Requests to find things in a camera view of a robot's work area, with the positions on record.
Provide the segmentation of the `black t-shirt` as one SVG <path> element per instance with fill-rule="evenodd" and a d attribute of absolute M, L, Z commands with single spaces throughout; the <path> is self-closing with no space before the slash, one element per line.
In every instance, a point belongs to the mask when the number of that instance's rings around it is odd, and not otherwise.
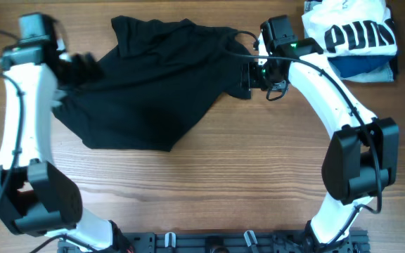
<path fill-rule="evenodd" d="M 249 51 L 231 27 L 111 20 L 117 45 L 103 78 L 70 90 L 53 115 L 91 149 L 170 151 L 218 97 L 249 99 L 240 86 Z"/>

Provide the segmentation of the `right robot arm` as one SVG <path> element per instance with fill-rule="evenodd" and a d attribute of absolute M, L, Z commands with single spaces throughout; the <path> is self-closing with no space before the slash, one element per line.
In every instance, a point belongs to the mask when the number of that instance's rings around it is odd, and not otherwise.
<path fill-rule="evenodd" d="M 330 137 L 321 167 L 327 193 L 306 225 L 302 247 L 327 252 L 350 245 L 354 220 L 365 209 L 380 213 L 383 190 L 396 180 L 399 127 L 365 108 L 335 76 L 319 44 L 296 37 L 287 16 L 268 19 L 260 30 L 253 44 L 258 56 L 243 66 L 240 85 L 261 89 L 269 101 L 295 87 Z"/>

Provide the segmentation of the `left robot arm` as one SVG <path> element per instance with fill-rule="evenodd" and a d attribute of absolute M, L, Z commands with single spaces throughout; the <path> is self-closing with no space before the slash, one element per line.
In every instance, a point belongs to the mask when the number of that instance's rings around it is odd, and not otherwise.
<path fill-rule="evenodd" d="M 84 208 L 79 188 L 53 161 L 51 109 L 58 93 L 103 74 L 92 55 L 69 56 L 55 26 L 49 15 L 22 15 L 20 36 L 0 57 L 6 87 L 0 221 L 14 235 L 60 239 L 83 252 L 118 252 L 116 225 Z"/>

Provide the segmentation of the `dark blue folded garment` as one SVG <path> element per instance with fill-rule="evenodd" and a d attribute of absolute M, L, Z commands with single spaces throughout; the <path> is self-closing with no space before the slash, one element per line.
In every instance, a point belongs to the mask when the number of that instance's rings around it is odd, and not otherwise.
<path fill-rule="evenodd" d="M 388 63 L 392 56 L 337 56 L 328 61 L 338 70 L 343 78 L 371 72 Z"/>

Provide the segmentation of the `white Puma t-shirt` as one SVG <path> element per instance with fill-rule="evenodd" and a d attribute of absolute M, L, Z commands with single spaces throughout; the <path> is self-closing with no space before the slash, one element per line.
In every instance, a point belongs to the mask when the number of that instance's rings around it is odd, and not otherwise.
<path fill-rule="evenodd" d="M 392 11 L 384 0 L 325 0 L 302 15 L 307 36 L 324 53 L 342 56 L 394 56 L 398 46 Z"/>

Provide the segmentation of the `light blue folded jeans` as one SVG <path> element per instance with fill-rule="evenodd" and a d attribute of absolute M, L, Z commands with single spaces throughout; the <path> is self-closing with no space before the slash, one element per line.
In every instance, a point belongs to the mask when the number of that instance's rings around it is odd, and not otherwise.
<path fill-rule="evenodd" d="M 304 5 L 309 2 L 311 6 L 315 4 L 319 4 L 322 1 L 305 1 Z M 304 6 L 304 13 L 307 12 L 309 9 Z M 331 67 L 334 69 L 336 75 L 344 80 L 351 81 L 351 82 L 361 82 L 361 83 L 371 83 L 371 82 L 393 82 L 392 71 L 389 66 L 389 62 L 379 67 L 371 72 L 358 74 L 353 77 L 343 78 L 340 76 L 338 70 L 330 63 Z"/>

